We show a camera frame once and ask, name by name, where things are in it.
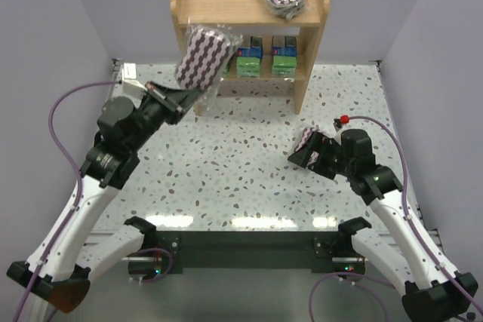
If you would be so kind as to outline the green sponge pack dark label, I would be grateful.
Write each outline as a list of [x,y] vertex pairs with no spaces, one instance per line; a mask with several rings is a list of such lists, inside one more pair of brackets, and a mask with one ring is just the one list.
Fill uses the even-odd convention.
[[223,67],[223,70],[221,72],[222,77],[226,77],[229,74],[230,63],[231,63],[231,60],[228,60],[226,65]]

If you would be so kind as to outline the green heavy duty sponge pack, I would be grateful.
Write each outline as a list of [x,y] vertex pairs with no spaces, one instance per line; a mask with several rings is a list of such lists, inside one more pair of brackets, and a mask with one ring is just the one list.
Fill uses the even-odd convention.
[[244,37],[237,50],[235,68],[239,78],[259,78],[263,59],[263,40],[261,37]]

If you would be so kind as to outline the green sponge pack white label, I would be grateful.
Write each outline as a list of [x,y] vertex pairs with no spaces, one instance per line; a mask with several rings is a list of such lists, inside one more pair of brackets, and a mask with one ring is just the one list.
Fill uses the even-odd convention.
[[293,78],[297,68],[297,39],[292,35],[272,37],[272,75]]

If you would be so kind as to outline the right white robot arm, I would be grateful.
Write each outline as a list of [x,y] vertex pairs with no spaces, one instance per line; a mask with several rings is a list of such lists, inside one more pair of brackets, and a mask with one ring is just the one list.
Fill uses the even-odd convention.
[[460,272],[431,239],[398,177],[377,163],[366,131],[340,130],[330,137],[307,127],[288,160],[328,179],[344,176],[387,227],[397,250],[362,217],[339,224],[340,243],[369,259],[399,292],[412,321],[446,321],[468,311],[478,282],[471,273]]

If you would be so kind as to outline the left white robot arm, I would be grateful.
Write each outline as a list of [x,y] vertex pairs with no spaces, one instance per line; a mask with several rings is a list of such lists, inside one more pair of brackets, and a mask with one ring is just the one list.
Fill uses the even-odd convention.
[[173,89],[155,82],[139,85],[136,106],[125,96],[108,99],[97,119],[94,144],[66,206],[35,252],[13,262],[7,275],[58,311],[70,313],[86,297],[91,283],[133,253],[171,252],[160,248],[156,227],[138,216],[88,252],[82,248],[106,207],[140,163],[139,150],[163,124],[178,124],[203,96],[199,89]]

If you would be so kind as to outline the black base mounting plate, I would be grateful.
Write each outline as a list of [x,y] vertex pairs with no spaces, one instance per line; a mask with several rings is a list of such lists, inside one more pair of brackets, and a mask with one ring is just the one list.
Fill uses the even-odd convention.
[[339,232],[190,232],[162,231],[143,247],[168,251],[131,256],[131,275],[152,277],[166,269],[181,274],[187,268],[309,269],[313,273],[365,273],[366,259],[344,247]]

